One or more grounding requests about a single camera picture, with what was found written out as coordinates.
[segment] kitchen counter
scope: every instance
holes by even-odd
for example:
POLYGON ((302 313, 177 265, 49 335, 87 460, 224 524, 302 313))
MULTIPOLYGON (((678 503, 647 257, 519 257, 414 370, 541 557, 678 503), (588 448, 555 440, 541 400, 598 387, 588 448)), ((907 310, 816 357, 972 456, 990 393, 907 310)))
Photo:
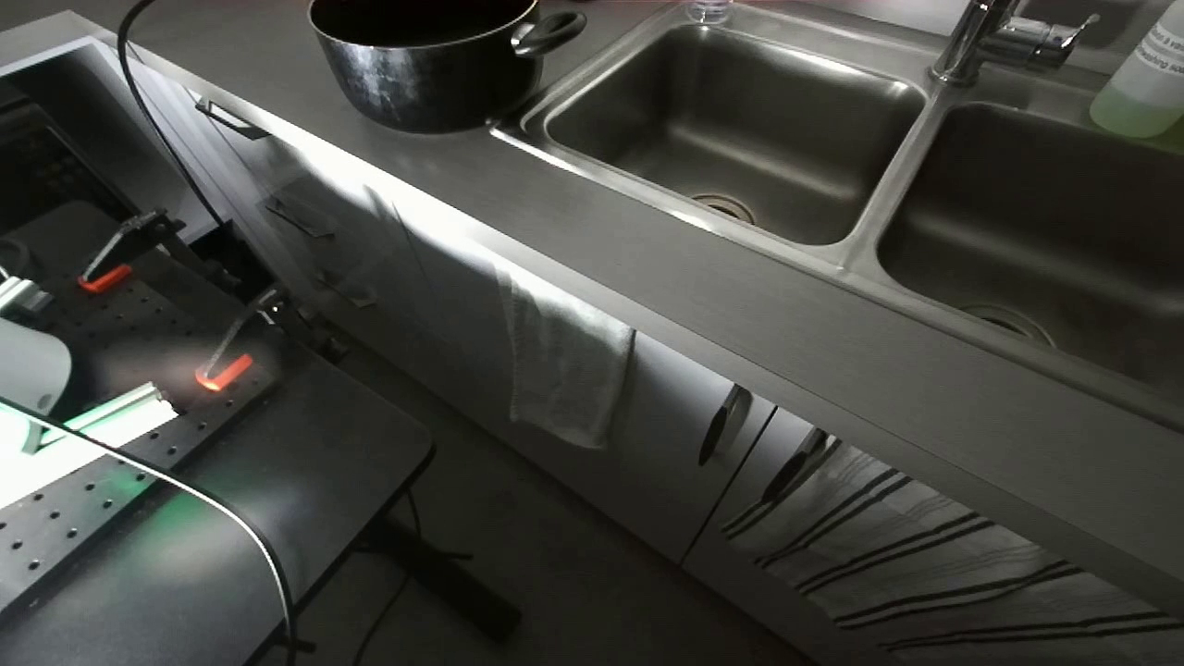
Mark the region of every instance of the kitchen counter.
MULTIPOLYGON (((119 27, 126 0, 0 6, 0 27, 73 6, 119 27)), ((994 521, 1184 612, 1184 432, 1086 397, 824 276, 698 231, 484 128, 414 135, 341 96, 291 0, 164 0, 137 30, 164 57, 216 80, 434 196, 438 220, 697 363, 836 429, 994 521)), ((588 30, 549 80, 602 53, 656 4, 579 4, 588 30)), ((0 62, 86 34, 55 17, 0 39, 0 62)))

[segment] black cable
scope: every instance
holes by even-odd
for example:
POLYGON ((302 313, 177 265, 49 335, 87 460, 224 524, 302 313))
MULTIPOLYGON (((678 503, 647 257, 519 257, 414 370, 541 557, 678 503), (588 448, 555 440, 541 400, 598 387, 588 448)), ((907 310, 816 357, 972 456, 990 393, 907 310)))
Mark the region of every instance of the black cable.
MULTIPOLYGON (((417 518, 414 490, 407 489, 402 500, 407 500, 407 506, 410 506, 410 529, 414 529, 414 536, 420 536, 420 518, 417 518)), ((401 605, 401 599, 407 594, 410 574, 414 574, 414 569, 407 567, 407 574, 402 574, 402 579, 396 583, 396 590, 391 590, 391 594, 381 601, 381 610, 370 616, 370 624, 365 624, 365 631, 364 631, 364 640, 360 640, 360 648, 356 648, 352 666, 364 666, 364 663, 365 663, 365 651, 370 651, 378 629, 386 624, 386 616, 388 616, 388 612, 401 605)))
POLYGON ((121 20, 119 20, 119 39, 116 39, 116 53, 119 53, 119 71, 121 71, 121 80, 126 88, 133 93, 139 114, 147 117, 151 133, 160 135, 160 145, 169 152, 174 167, 181 168, 186 185, 193 188, 193 196, 201 201, 201 205, 217 220, 224 226, 224 219, 217 213, 217 205, 207 201, 207 193, 195 185, 193 168, 186 167, 181 152, 174 146, 174 140, 164 133, 164 127, 155 123, 139 85, 137 85, 137 74, 126 57, 126 46, 128 46, 128 34, 137 27, 137 17, 151 6, 155 0, 137 0, 121 20))
POLYGON ((112 448, 112 442, 105 442, 105 440, 95 440, 95 435, 87 435, 87 432, 80 432, 80 429, 71 429, 71 426, 53 423, 53 418, 44 418, 44 414, 37 414, 37 411, 24 411, 22 402, 11 402, 7 397, 0 397, 0 408, 22 414, 22 418, 31 418, 31 423, 37 423, 40 429, 55 429, 55 432, 61 432, 61 435, 71 435, 71 440, 80 440, 80 442, 95 448, 100 456, 106 456, 106 460, 116 460, 116 463, 126 463, 126 464, 147 473, 147 476, 164 479, 164 485, 174 485, 177 490, 207 503, 212 510, 217 510, 222 518, 230 518, 238 529, 243 529, 243 536, 259 546, 259 556, 264 556, 264 562, 267 562, 267 574, 271 574, 271 579, 274 579, 277 601, 282 601, 282 624, 285 624, 285 645, 288 645, 288 658, 285 658, 285 663, 288 663, 288 666, 297 663, 297 610, 291 610, 297 601, 291 601, 291 583, 288 583, 288 577, 285 577, 282 557, 274 556, 274 546, 267 543, 267 536, 264 536, 246 518, 240 518, 240 515, 238 515, 230 503, 222 503, 217 494, 212 494, 212 490, 203 490, 203 489, 195 489, 195 485, 190 485, 190 479, 181 479, 181 476, 174 476, 174 473, 167 473, 167 469, 160 469, 160 464, 151 464, 151 463, 143 463, 143 460, 137 460, 137 456, 128 456, 128 450, 119 450, 119 448, 112 448))

